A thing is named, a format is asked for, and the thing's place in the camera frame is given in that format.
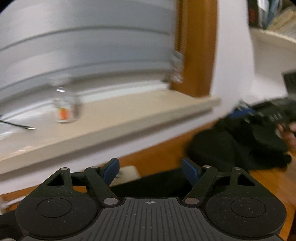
circular pad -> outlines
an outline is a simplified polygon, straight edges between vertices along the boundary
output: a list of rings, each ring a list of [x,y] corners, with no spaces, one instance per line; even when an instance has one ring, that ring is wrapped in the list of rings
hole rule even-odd
[[[241,217],[256,218],[261,216],[266,208],[265,205],[253,198],[240,198],[231,204],[231,209]]]
[[[72,204],[63,198],[50,198],[42,201],[37,206],[37,211],[47,218],[58,218],[66,215],[71,210]]]
[[[234,191],[236,197],[226,191],[207,202],[206,215],[217,229],[241,238],[267,237],[281,229],[286,210],[276,197],[250,197],[250,193]]]
[[[15,213],[26,235],[39,239],[68,237],[85,229],[97,215],[95,201],[84,193],[66,186],[37,191],[26,197]]]

blue object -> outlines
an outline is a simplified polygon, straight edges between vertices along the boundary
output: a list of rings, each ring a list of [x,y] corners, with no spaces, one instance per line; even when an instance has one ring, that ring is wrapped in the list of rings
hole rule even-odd
[[[196,165],[191,160],[189,160],[187,158],[184,158],[182,160],[183,173],[192,186],[195,186],[195,184],[197,184],[197,182],[200,179],[201,173],[198,168],[199,168],[199,166]]]
[[[242,118],[244,116],[247,116],[249,114],[255,114],[255,113],[256,113],[256,111],[247,107],[247,108],[238,109],[238,110],[233,111],[231,114],[228,115],[228,117],[230,119],[238,119],[238,118]]]
[[[113,158],[101,168],[102,179],[109,186],[119,172],[119,160]]]
[[[269,8],[269,14],[268,14],[268,20],[267,20],[267,26],[271,24],[273,19],[276,17],[276,14],[278,12],[278,7],[280,4],[280,0],[272,0]]]

black cable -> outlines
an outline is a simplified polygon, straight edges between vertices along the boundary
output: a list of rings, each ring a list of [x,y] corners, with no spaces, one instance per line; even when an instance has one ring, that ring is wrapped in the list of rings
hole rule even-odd
[[[4,120],[0,120],[0,123],[4,123],[4,124],[11,125],[11,126],[20,127],[20,128],[27,129],[27,130],[35,130],[36,129],[36,128],[31,127],[31,126],[18,125],[18,124],[14,124],[14,123],[11,123],[11,122],[8,122],[8,121],[4,121]]]
[[[1,0],[0,1],[0,13],[13,2],[13,0]]]

white wall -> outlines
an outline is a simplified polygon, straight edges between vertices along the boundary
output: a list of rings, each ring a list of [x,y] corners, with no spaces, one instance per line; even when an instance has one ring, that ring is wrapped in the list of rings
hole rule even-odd
[[[72,172],[121,157],[181,135],[229,112],[250,89],[253,79],[252,44],[247,26],[245,0],[220,0],[217,53],[212,95],[222,98],[222,105],[210,113],[160,126],[137,135],[48,160],[0,176],[0,194],[34,186],[60,167]]]
[[[296,53],[260,41],[254,45],[254,49],[255,78],[251,95],[258,99],[286,96],[282,72],[296,70]]]

shelf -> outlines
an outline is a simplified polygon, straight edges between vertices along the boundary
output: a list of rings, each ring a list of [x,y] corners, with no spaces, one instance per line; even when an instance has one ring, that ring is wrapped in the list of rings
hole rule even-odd
[[[278,34],[276,32],[251,28],[250,32],[256,36],[260,41],[272,44],[278,47],[283,47],[293,52],[296,52],[296,39]]]
[[[219,103],[218,97],[160,90],[86,103],[73,123],[58,124],[48,113],[34,124],[36,130],[0,140],[0,174],[202,113]]]

